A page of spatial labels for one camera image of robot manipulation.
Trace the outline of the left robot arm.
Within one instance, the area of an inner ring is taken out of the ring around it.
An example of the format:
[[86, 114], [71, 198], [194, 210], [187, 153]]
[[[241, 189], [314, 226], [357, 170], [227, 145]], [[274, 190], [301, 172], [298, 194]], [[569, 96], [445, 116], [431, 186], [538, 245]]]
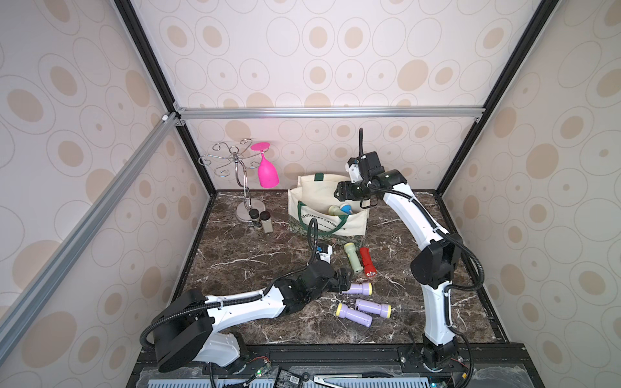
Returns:
[[307, 240], [311, 249], [307, 263], [263, 289], [230, 296], [205, 296], [200, 289], [190, 289], [174, 300], [139, 337], [145, 350], [155, 352], [158, 370], [171, 372], [192, 361], [237, 366], [244, 358], [242, 339], [223, 330], [292, 315], [325, 292], [350, 290], [351, 272], [320, 259], [316, 218], [307, 227]]

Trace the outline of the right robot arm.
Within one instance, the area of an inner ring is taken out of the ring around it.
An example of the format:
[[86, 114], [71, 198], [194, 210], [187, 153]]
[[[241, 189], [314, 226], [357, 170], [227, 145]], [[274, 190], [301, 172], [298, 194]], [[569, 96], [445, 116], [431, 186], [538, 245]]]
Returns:
[[[458, 338], [466, 337], [452, 324], [451, 292], [474, 292], [483, 286], [485, 272], [462, 237], [449, 233], [417, 199], [401, 172], [387, 171], [378, 154], [366, 153], [363, 130], [358, 131], [358, 156], [347, 162], [349, 179], [339, 182], [334, 197], [363, 203], [372, 197], [383, 201], [409, 229], [420, 253], [410, 264], [412, 275], [423, 291], [425, 333], [421, 357], [425, 367], [438, 372], [458, 355]], [[463, 255], [475, 265], [477, 275], [470, 286], [454, 284], [454, 271]]]

